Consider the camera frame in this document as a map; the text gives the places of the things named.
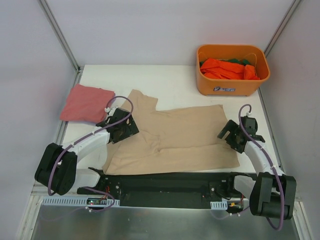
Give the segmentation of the beige t shirt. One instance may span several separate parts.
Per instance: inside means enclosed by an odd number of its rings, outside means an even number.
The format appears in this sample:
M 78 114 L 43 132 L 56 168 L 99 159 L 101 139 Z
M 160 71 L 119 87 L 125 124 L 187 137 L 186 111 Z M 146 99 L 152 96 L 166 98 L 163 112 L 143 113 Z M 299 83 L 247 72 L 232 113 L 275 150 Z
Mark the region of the beige t shirt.
M 240 166 L 237 153 L 217 135 L 227 123 L 222 105 L 157 111 L 158 99 L 132 90 L 121 106 L 133 109 L 139 132 L 107 145 L 107 175 L 142 175 Z

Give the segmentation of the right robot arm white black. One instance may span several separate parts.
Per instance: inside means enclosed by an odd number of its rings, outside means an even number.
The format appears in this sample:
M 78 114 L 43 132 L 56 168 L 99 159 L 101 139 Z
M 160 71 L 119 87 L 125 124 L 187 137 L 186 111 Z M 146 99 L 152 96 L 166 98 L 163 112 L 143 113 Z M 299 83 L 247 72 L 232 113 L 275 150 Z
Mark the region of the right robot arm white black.
M 240 119 L 243 128 L 229 120 L 217 137 L 250 159 L 256 178 L 236 173 L 233 180 L 225 184 L 225 192 L 233 198 L 241 193 L 249 197 L 249 209 L 254 216 L 289 220 L 293 216 L 296 179 L 268 161 L 264 153 L 267 151 L 265 139 L 257 135 L 257 120 L 248 116 Z

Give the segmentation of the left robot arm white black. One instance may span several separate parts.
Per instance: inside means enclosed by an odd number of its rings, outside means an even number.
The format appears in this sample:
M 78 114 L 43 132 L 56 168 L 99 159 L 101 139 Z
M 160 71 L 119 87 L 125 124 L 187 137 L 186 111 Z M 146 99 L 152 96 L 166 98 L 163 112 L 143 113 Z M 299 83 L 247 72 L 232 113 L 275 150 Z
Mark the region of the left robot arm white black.
M 94 194 L 105 191 L 106 183 L 93 167 L 78 169 L 77 164 L 87 155 L 107 144 L 116 144 L 135 134 L 139 129 L 132 112 L 115 107 L 111 116 L 80 139 L 58 145 L 50 143 L 44 150 L 34 178 L 47 187 L 50 196 L 65 195 L 71 189 L 88 187 Z

